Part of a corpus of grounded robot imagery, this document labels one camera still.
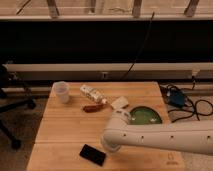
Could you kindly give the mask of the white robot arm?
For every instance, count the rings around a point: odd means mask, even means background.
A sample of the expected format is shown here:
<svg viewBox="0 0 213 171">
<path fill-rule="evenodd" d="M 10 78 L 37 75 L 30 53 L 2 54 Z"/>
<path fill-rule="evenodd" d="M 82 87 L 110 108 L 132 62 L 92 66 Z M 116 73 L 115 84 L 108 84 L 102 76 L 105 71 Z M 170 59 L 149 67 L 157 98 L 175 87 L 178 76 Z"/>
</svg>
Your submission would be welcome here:
<svg viewBox="0 0 213 171">
<path fill-rule="evenodd" d="M 114 110 L 101 136 L 102 146 L 116 152 L 122 146 L 143 146 L 213 155 L 213 121 L 131 125 L 131 115 Z"/>
</svg>

